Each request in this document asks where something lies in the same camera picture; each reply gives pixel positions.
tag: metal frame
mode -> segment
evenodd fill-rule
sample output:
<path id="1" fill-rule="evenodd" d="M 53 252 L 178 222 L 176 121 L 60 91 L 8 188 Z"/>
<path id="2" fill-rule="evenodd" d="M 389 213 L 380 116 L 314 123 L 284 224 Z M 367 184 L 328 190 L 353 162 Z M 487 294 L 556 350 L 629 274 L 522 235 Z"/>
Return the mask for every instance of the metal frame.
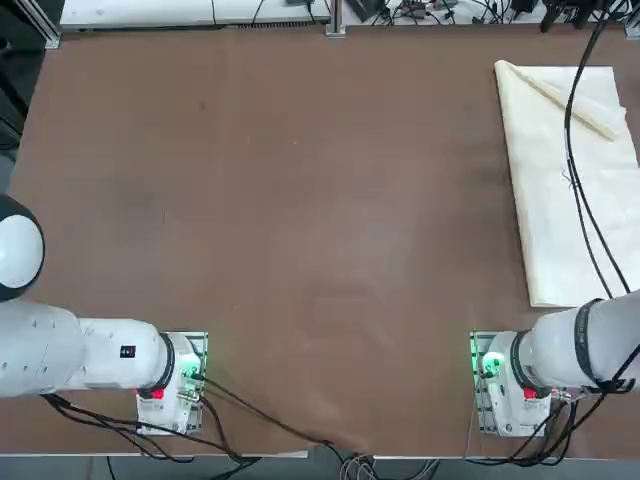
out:
<path id="1" fill-rule="evenodd" d="M 640 2 L 633 7 L 629 14 L 624 31 L 629 40 L 640 40 Z"/>
<path id="2" fill-rule="evenodd" d="M 331 20 L 326 34 L 329 38 L 342 38 L 346 35 L 346 28 L 342 23 L 342 0 L 331 0 Z"/>
<path id="3" fill-rule="evenodd" d="M 480 375 L 479 361 L 489 350 L 491 341 L 498 332 L 477 332 L 472 331 L 469 334 L 469 343 L 471 347 L 471 368 L 473 370 L 473 384 L 475 395 L 475 410 L 478 415 L 478 429 L 482 433 L 496 434 L 497 428 L 495 419 L 493 418 L 493 408 L 491 399 L 487 392 L 487 387 L 482 381 Z"/>
<path id="4" fill-rule="evenodd" d="M 45 39 L 45 48 L 58 48 L 60 45 L 60 30 L 47 17 L 36 0 L 13 0 L 29 19 L 29 22 Z"/>

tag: white cloth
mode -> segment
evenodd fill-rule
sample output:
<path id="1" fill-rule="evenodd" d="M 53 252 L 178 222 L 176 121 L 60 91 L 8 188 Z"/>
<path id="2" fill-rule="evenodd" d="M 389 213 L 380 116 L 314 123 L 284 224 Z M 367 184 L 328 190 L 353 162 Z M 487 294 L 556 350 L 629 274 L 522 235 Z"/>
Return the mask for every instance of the white cloth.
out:
<path id="1" fill-rule="evenodd" d="M 576 68 L 514 67 L 499 61 L 495 71 L 531 305 L 577 306 L 605 298 L 582 237 L 566 163 L 564 105 Z M 587 67 L 571 123 L 576 168 L 634 290 L 640 287 L 640 169 L 625 112 L 613 69 Z M 623 295 L 586 212 L 585 223 L 611 291 Z"/>

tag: black cable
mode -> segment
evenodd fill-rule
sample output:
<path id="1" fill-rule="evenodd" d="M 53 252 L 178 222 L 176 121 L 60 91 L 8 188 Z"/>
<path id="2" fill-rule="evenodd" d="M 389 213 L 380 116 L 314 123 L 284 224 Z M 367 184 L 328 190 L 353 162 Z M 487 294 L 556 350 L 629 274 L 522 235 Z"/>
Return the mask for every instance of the black cable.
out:
<path id="1" fill-rule="evenodd" d="M 427 468 L 429 468 L 429 460 L 425 460 L 422 465 L 420 465 L 420 468 L 416 471 L 416 473 L 413 473 L 411 475 L 409 475 L 408 477 L 404 477 L 401 478 L 399 480 L 416 480 L 418 477 L 421 477 L 424 472 L 426 471 Z M 382 478 L 382 477 L 378 477 L 378 475 L 376 474 L 375 470 L 373 469 L 373 465 L 370 465 L 371 467 L 371 471 L 374 473 L 374 476 L 376 478 L 376 480 L 394 480 L 391 478 Z"/>
<path id="2" fill-rule="evenodd" d="M 449 18 L 451 19 L 451 23 L 455 25 L 456 24 L 455 13 L 453 10 L 451 10 L 451 7 L 449 6 L 449 2 L 447 2 L 447 0 L 442 0 L 442 3 L 444 4 L 444 7 L 447 9 L 447 12 L 449 12 Z"/>
<path id="3" fill-rule="evenodd" d="M 124 428 L 124 427 L 116 427 L 114 425 L 111 425 L 108 422 L 105 422 L 103 420 L 97 419 L 92 415 L 87 415 L 91 418 L 93 418 L 94 420 L 96 420 L 96 422 L 91 422 L 89 420 L 85 420 L 83 418 L 78 418 L 75 415 L 71 415 L 69 412 L 64 410 L 64 406 L 62 406 L 59 402 L 59 399 L 61 397 L 58 397 L 57 395 L 42 395 L 42 397 L 47 401 L 47 403 L 49 403 L 49 405 L 51 407 L 53 407 L 54 410 L 56 410 L 60 415 L 62 415 L 63 417 L 76 422 L 76 423 L 80 423 L 82 425 L 90 425 L 93 427 L 98 427 L 98 428 L 104 428 L 104 429 L 108 429 L 111 430 L 115 433 L 117 433 L 118 435 L 120 435 L 121 437 L 123 437 L 125 440 L 127 440 L 128 442 L 131 442 L 133 444 L 134 447 L 136 447 L 138 450 L 140 450 L 140 452 L 143 455 L 146 455 L 154 460 L 171 460 L 174 463 L 191 463 L 193 461 L 193 458 L 176 458 L 173 457 L 172 455 L 168 454 L 162 447 L 160 447 L 160 445 L 158 445 L 158 443 L 156 441 L 154 441 L 153 439 L 149 438 L 147 435 L 143 435 L 142 433 L 138 433 L 135 430 L 131 430 L 128 428 Z M 132 435 L 133 437 L 138 437 L 141 438 L 147 442 L 149 442 L 150 444 L 152 444 L 159 452 L 162 456 L 158 456 L 157 454 L 154 454 L 153 452 L 149 451 L 148 449 L 146 449 L 145 447 L 143 447 L 142 445 L 136 443 L 136 441 L 129 437 L 128 435 Z"/>
<path id="4" fill-rule="evenodd" d="M 416 18 L 416 14 L 413 11 L 413 5 L 411 3 L 407 3 L 407 8 L 409 9 L 409 12 L 411 13 L 411 16 L 413 17 L 413 22 L 416 24 L 416 26 L 419 25 L 418 23 L 418 19 Z"/>
<path id="5" fill-rule="evenodd" d="M 38 29 L 38 27 L 29 20 L 29 17 L 25 15 L 25 13 L 22 10 L 20 10 L 20 7 L 18 7 L 18 5 L 14 3 L 12 0 L 0 0 L 0 6 L 8 10 L 9 13 L 11 13 L 14 17 L 16 17 L 18 21 L 20 21 L 22 24 L 34 30 L 38 35 L 41 35 L 41 32 Z"/>
<path id="6" fill-rule="evenodd" d="M 400 18 L 402 16 L 402 12 L 401 12 L 400 17 L 396 17 L 396 14 L 398 13 L 398 10 L 400 10 L 400 5 L 401 4 L 398 4 L 396 6 L 396 8 L 393 10 L 393 14 L 391 15 L 391 17 L 389 17 L 389 23 L 387 23 L 387 26 L 395 25 L 396 18 Z"/>
<path id="7" fill-rule="evenodd" d="M 229 480 L 231 477 L 233 477 L 236 473 L 241 472 L 242 470 L 244 470 L 245 468 L 249 468 L 252 465 L 255 465 L 256 463 L 258 463 L 261 460 L 261 458 L 253 458 L 251 459 L 251 461 L 249 462 L 245 462 L 242 465 L 238 465 L 236 468 L 234 468 L 233 470 L 229 470 L 228 472 L 224 472 L 221 473 L 219 475 L 215 475 L 213 477 L 211 477 L 210 480 Z"/>
<path id="8" fill-rule="evenodd" d="M 571 119 L 572 119 L 572 108 L 573 108 L 573 101 L 575 98 L 575 94 L 576 94 L 576 89 L 578 86 L 578 82 L 580 81 L 580 77 L 582 76 L 582 72 L 584 71 L 587 61 L 589 60 L 589 57 L 591 56 L 591 52 L 593 51 L 593 48 L 595 47 L 596 42 L 598 41 L 598 38 L 600 37 L 600 34 L 602 33 L 602 31 L 606 28 L 607 23 L 609 21 L 609 18 L 611 18 L 611 15 L 613 15 L 613 13 L 615 13 L 621 6 L 622 6 L 621 2 L 618 4 L 618 6 L 612 11 L 612 12 L 607 12 L 608 8 L 610 7 L 610 5 L 612 4 L 612 2 L 610 1 L 607 5 L 605 5 L 603 7 L 603 12 L 602 15 L 600 16 L 600 19 L 598 20 L 598 24 L 596 25 L 596 28 L 594 29 L 591 38 L 589 39 L 589 42 L 587 43 L 587 48 L 585 49 L 582 58 L 580 59 L 580 64 L 578 65 L 578 70 L 576 72 L 576 76 L 574 78 L 573 81 L 573 85 L 571 87 L 571 92 L 569 93 L 569 99 L 567 100 L 567 108 L 565 110 L 565 117 L 564 117 L 564 132 L 565 132 L 565 147 L 566 147 L 566 153 L 567 153 L 567 167 L 569 169 L 569 174 L 571 176 L 571 182 L 572 185 L 574 186 L 574 195 L 576 197 L 576 208 L 578 210 L 578 217 L 579 217 L 579 221 L 580 221 L 580 228 L 582 230 L 582 235 L 584 237 L 585 240 L 585 245 L 587 247 L 587 251 L 589 253 L 589 258 L 591 260 L 591 263 L 596 271 L 596 274 L 598 275 L 598 278 L 600 279 L 600 283 L 602 283 L 602 286 L 604 287 L 605 291 L 607 292 L 607 295 L 609 296 L 609 298 L 612 298 L 611 295 L 611 291 L 607 285 L 606 280 L 604 279 L 604 276 L 602 275 L 602 272 L 600 271 L 600 268 L 597 264 L 597 260 L 595 258 L 595 255 L 593 254 L 593 250 L 591 248 L 591 244 L 589 241 L 589 236 L 586 230 L 586 226 L 584 224 L 584 219 L 582 218 L 582 212 L 581 212 L 581 207 L 580 207 L 580 202 L 577 199 L 578 197 L 578 193 L 580 194 L 580 199 L 582 200 L 582 203 L 584 204 L 584 208 L 587 212 L 587 216 L 589 217 L 589 220 L 591 221 L 591 224 L 593 225 L 593 228 L 600 240 L 600 243 L 602 244 L 602 247 L 607 255 L 607 258 L 609 259 L 609 262 L 611 263 L 611 266 L 613 267 L 613 269 L 615 270 L 620 282 L 622 283 L 622 286 L 625 290 L 626 293 L 630 293 L 631 290 L 629 288 L 629 285 L 624 277 L 624 274 L 622 273 L 622 270 L 620 269 L 620 266 L 618 265 L 618 263 L 616 262 L 615 258 L 613 257 L 613 254 L 611 253 L 611 250 L 609 249 L 609 246 L 604 238 L 604 236 L 602 235 L 602 231 L 600 230 L 600 226 L 598 225 L 598 222 L 596 221 L 595 217 L 593 216 L 593 212 L 591 211 L 591 207 L 589 205 L 589 202 L 587 201 L 587 196 L 584 193 L 584 188 L 582 186 L 582 182 L 580 181 L 580 176 L 578 174 L 578 170 L 576 168 L 576 164 L 575 164 L 575 159 L 573 157 L 573 148 L 571 145 Z"/>
<path id="9" fill-rule="evenodd" d="M 498 16 L 496 15 L 496 13 L 493 11 L 493 9 L 491 8 L 491 6 L 489 5 L 489 1 L 487 0 L 486 3 L 482 3 L 479 0 L 471 0 L 473 3 L 477 3 L 478 5 L 481 5 L 485 8 L 484 13 L 482 14 L 483 18 L 484 15 L 487 12 L 491 12 L 491 15 L 493 16 L 494 20 L 496 21 L 496 23 L 500 22 L 500 19 L 498 18 Z"/>
<path id="10" fill-rule="evenodd" d="M 258 4 L 258 8 L 256 8 L 256 13 L 253 14 L 253 20 L 251 20 L 251 26 L 253 27 L 256 24 L 256 18 L 258 18 L 258 13 L 260 12 L 260 9 L 262 8 L 262 4 L 264 3 L 264 0 L 260 0 L 260 3 Z"/>
<path id="11" fill-rule="evenodd" d="M 109 475 L 111 475 L 111 480 L 116 480 L 116 476 L 113 473 L 113 467 L 111 466 L 111 457 L 107 455 L 107 467 L 109 467 Z"/>
<path id="12" fill-rule="evenodd" d="M 22 138 L 22 130 L 16 127 L 13 123 L 11 123 L 3 116 L 0 116 L 0 128 L 2 128 L 3 131 L 14 140 L 20 142 L 20 139 Z"/>
<path id="13" fill-rule="evenodd" d="M 246 463 L 242 455 L 240 455 L 235 450 L 233 450 L 233 448 L 231 448 L 229 441 L 227 440 L 227 436 L 224 433 L 224 428 L 222 427 L 222 421 L 220 420 L 220 416 L 218 415 L 218 412 L 214 408 L 213 404 L 205 397 L 201 397 L 200 401 L 205 406 L 205 408 L 209 410 L 209 413 L 211 413 L 211 416 L 213 417 L 213 421 L 216 425 L 216 430 L 218 431 L 218 437 L 220 438 L 222 445 L 230 452 L 229 458 L 231 458 L 231 460 L 233 460 L 234 462 L 240 465 Z"/>
<path id="14" fill-rule="evenodd" d="M 306 2 L 304 2 L 304 4 L 307 6 L 307 11 L 309 12 L 309 16 L 311 17 L 311 21 L 315 25 L 317 22 L 316 22 L 316 17 L 313 16 L 313 12 L 311 11 L 311 1 L 307 0 Z"/>
<path id="15" fill-rule="evenodd" d="M 136 429 L 140 428 L 140 427 L 146 427 L 146 428 L 150 428 L 150 429 L 154 429 L 154 430 L 160 430 L 161 432 L 166 432 L 166 433 L 170 433 L 172 435 L 175 435 L 176 437 L 180 437 L 180 438 L 184 438 L 185 440 L 188 440 L 190 442 L 194 442 L 194 443 L 199 443 L 202 445 L 207 445 L 209 447 L 214 447 L 224 453 L 226 453 L 227 455 L 230 454 L 230 452 L 227 451 L 227 449 L 224 448 L 223 445 L 220 445 L 216 442 L 212 442 L 210 440 L 203 440 L 201 438 L 198 437 L 193 437 L 175 430 L 172 430 L 170 428 L 166 428 L 163 427 L 161 425 L 153 425 L 151 423 L 148 422 L 140 422 L 140 421 L 134 421 L 134 420 L 123 420 L 123 419 L 118 419 L 118 418 L 114 418 L 114 417 L 110 417 L 108 415 L 102 415 L 100 413 L 96 413 L 96 412 L 92 412 L 91 410 L 86 410 L 83 408 L 79 408 L 75 405 L 73 405 L 71 402 L 69 402 L 68 400 L 55 395 L 55 397 L 57 397 L 58 401 L 60 402 L 58 405 L 61 408 L 64 408 L 65 410 L 70 410 L 72 412 L 75 413 L 79 413 L 81 415 L 86 415 L 86 416 L 90 416 L 92 418 L 94 418 L 97 421 L 104 421 L 104 422 L 108 422 L 108 423 L 115 423 L 115 424 L 120 424 L 120 425 L 129 425 L 129 426 L 133 426 Z"/>
<path id="16" fill-rule="evenodd" d="M 438 19 L 438 17 L 436 17 L 433 13 L 431 13 L 431 12 L 425 12 L 425 15 L 426 15 L 427 17 L 431 17 L 431 18 L 433 18 L 433 19 L 436 21 L 436 23 L 437 23 L 438 25 L 442 25 L 442 22 L 441 22 L 441 21 Z"/>
<path id="17" fill-rule="evenodd" d="M 579 401 L 576 401 L 571 404 L 571 411 L 569 412 L 569 420 L 567 420 L 567 425 L 565 428 L 568 427 L 569 429 L 571 429 L 575 426 L 576 415 L 578 414 L 578 404 L 579 404 Z M 548 467 L 555 467 L 556 465 L 559 465 L 560 462 L 564 460 L 564 457 L 567 455 L 567 452 L 569 451 L 569 445 L 571 445 L 572 435 L 573 435 L 573 431 L 567 432 L 567 439 L 564 443 L 564 448 L 562 449 L 562 453 L 558 458 L 556 458 L 551 463 L 540 463 L 540 464 Z"/>
<path id="18" fill-rule="evenodd" d="M 296 437 L 302 438 L 303 440 L 306 440 L 308 442 L 316 443 L 318 445 L 323 445 L 324 447 L 328 448 L 335 455 L 335 457 L 340 461 L 340 465 L 344 464 L 344 462 L 345 462 L 344 458 L 342 457 L 342 455 L 340 455 L 340 452 L 338 452 L 338 449 L 335 447 L 335 445 L 332 442 L 330 442 L 329 440 L 316 438 L 316 437 L 314 437 L 312 435 L 309 435 L 307 433 L 304 433 L 304 432 L 298 430 L 297 428 L 291 427 L 291 426 L 287 425 L 286 423 L 281 422 L 277 418 L 275 418 L 275 417 L 265 413 L 264 411 L 260 410 L 258 407 L 254 407 L 251 403 L 249 403 L 246 400 L 240 398 L 238 395 L 233 393 L 231 390 L 229 390 L 228 388 L 225 388 L 224 386 L 220 385 L 218 382 L 215 382 L 214 380 L 211 380 L 210 378 L 207 378 L 207 377 L 205 377 L 203 375 L 200 375 L 200 374 L 192 375 L 191 378 L 193 378 L 195 380 L 201 380 L 201 381 L 203 381 L 205 383 L 208 383 L 209 385 L 217 388 L 218 390 L 223 392 L 225 395 L 229 396 L 230 398 L 232 398 L 233 400 L 238 402 L 243 407 L 247 408 L 248 410 L 250 410 L 254 414 L 256 414 L 259 417 L 261 417 L 263 420 L 266 420 L 266 421 L 268 421 L 268 422 L 280 427 L 284 431 L 289 432 L 292 435 L 295 435 Z M 351 475 L 348 472 L 347 472 L 347 477 L 351 480 Z"/>
<path id="19" fill-rule="evenodd" d="M 380 19 L 380 17 L 382 16 L 382 12 L 387 10 L 387 6 L 389 5 L 389 2 L 391 0 L 387 0 L 386 2 L 384 2 L 384 7 L 382 7 L 379 11 L 378 11 L 378 15 L 376 16 L 376 18 L 373 19 L 373 22 L 371 23 L 371 26 L 373 27 L 376 22 Z"/>
<path id="20" fill-rule="evenodd" d="M 22 116 L 23 120 L 26 119 L 29 113 L 29 107 L 1 69 L 0 90 L 4 92 L 13 108 Z"/>
<path id="21" fill-rule="evenodd" d="M 551 421 L 552 419 L 554 419 L 558 415 L 560 415 L 560 412 L 562 411 L 562 409 L 564 407 L 565 407 L 565 404 L 562 403 L 562 404 L 560 404 L 559 407 L 553 409 L 549 413 L 549 415 L 547 415 L 547 417 L 542 422 L 540 422 L 540 424 L 533 430 L 531 435 L 529 435 L 527 440 L 520 446 L 520 448 L 518 448 L 518 450 L 516 450 L 509 457 L 501 458 L 501 459 L 498 459 L 498 458 L 487 458 L 485 460 L 466 459 L 466 461 L 469 462 L 469 463 L 474 463 L 476 465 L 485 465 L 485 466 L 498 466 L 498 465 L 506 465 L 506 464 L 514 463 L 514 461 L 516 461 L 518 459 L 518 455 L 520 455 L 520 453 L 522 453 L 522 451 L 525 448 L 527 448 L 527 445 L 529 445 L 536 438 L 536 435 L 538 434 L 538 432 L 540 430 L 542 430 L 543 428 L 545 428 L 545 426 L 547 425 L 547 423 L 549 423 L 549 421 Z"/>
<path id="22" fill-rule="evenodd" d="M 309 435 L 307 433 L 301 432 L 300 430 L 291 427 L 285 423 L 282 423 L 280 420 L 278 420 L 275 417 L 272 417 L 271 415 L 263 412 L 262 410 L 260 410 L 257 407 L 254 407 L 253 405 L 251 405 L 249 402 L 243 400 L 242 398 L 240 398 L 238 395 L 236 395 L 235 393 L 233 393 L 232 391 L 230 391 L 229 389 L 223 387 L 222 385 L 220 385 L 219 383 L 215 382 L 214 380 L 211 380 L 210 378 L 204 377 L 202 375 L 192 375 L 193 379 L 195 380 L 201 380 L 204 381 L 206 383 L 208 383 L 209 385 L 217 388 L 218 390 L 220 390 L 221 392 L 223 392 L 225 395 L 228 395 L 229 397 L 231 397 L 232 399 L 234 399 L 236 402 L 240 403 L 241 405 L 243 405 L 244 407 L 248 408 L 249 410 L 251 410 L 253 413 L 257 414 L 258 416 L 262 417 L 263 419 L 273 423 L 274 425 L 277 425 L 278 427 L 280 427 L 283 430 L 286 430 L 287 432 L 291 433 L 292 435 L 295 435 L 296 437 L 300 437 L 303 440 L 306 440 L 308 442 L 311 443 L 318 443 L 321 445 L 326 445 L 327 443 L 331 443 L 328 440 L 323 440 L 320 438 L 316 438 L 313 437 L 312 435 Z"/>
<path id="23" fill-rule="evenodd" d="M 594 404 L 591 406 L 591 408 L 589 408 L 589 410 L 587 410 L 587 412 L 580 418 L 580 420 L 575 422 L 575 425 L 573 425 L 564 435 L 561 435 L 556 440 L 556 442 L 553 444 L 553 446 L 551 447 L 550 450 L 555 450 L 557 448 L 557 446 L 560 445 L 560 443 L 562 443 L 562 441 L 564 440 L 563 437 L 565 437 L 565 438 L 568 437 L 569 435 L 573 434 L 573 432 L 575 432 L 578 428 L 580 428 L 580 426 L 584 422 L 586 422 L 589 419 L 589 417 L 591 417 L 591 415 L 593 415 L 593 413 L 600 407 L 600 405 L 605 400 L 605 398 L 607 398 L 608 395 L 614 393 L 613 392 L 613 388 L 615 388 L 615 385 L 618 384 L 618 381 L 620 380 L 620 377 L 622 377 L 622 375 L 627 370 L 627 368 L 629 368 L 629 365 L 631 365 L 631 363 L 633 363 L 633 361 L 636 359 L 636 357 L 638 357 L 638 355 L 640 355 L 640 345 L 638 345 L 633 350 L 633 352 L 631 352 L 631 354 L 627 357 L 625 362 L 622 364 L 622 366 L 618 369 L 616 374 L 613 376 L 613 378 L 609 382 L 609 385 L 611 385 L 612 390 L 603 390 L 603 392 L 600 394 L 600 396 L 594 402 Z"/>
<path id="24" fill-rule="evenodd" d="M 433 477 L 435 477 L 435 476 L 436 476 L 436 472 L 437 472 L 437 471 L 438 471 L 438 469 L 440 468 L 440 464 L 441 464 L 442 462 L 440 462 L 440 461 L 438 461 L 438 460 L 436 460 L 436 461 L 437 461 L 438 463 L 436 463 L 436 466 L 435 466 L 435 467 L 429 467 L 429 468 L 431 468 L 432 470 L 431 470 L 431 473 L 429 473 L 429 478 L 427 478 L 427 480 L 433 480 Z"/>

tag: black sticker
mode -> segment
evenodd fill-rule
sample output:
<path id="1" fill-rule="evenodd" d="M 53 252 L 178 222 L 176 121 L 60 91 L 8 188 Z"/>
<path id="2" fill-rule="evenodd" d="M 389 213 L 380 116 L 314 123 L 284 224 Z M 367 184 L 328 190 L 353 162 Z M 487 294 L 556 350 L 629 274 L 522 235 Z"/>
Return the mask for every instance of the black sticker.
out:
<path id="1" fill-rule="evenodd" d="M 136 346 L 135 345 L 122 345 L 120 347 L 120 358 L 135 358 Z"/>

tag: white sphere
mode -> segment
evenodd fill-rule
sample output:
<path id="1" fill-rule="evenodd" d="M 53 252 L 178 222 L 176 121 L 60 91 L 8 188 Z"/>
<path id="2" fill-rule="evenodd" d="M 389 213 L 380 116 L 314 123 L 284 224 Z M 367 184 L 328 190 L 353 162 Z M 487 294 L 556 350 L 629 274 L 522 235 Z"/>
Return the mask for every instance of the white sphere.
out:
<path id="1" fill-rule="evenodd" d="M 25 287 L 38 275 L 43 258 L 44 239 L 33 220 L 19 214 L 0 220 L 0 284 Z"/>

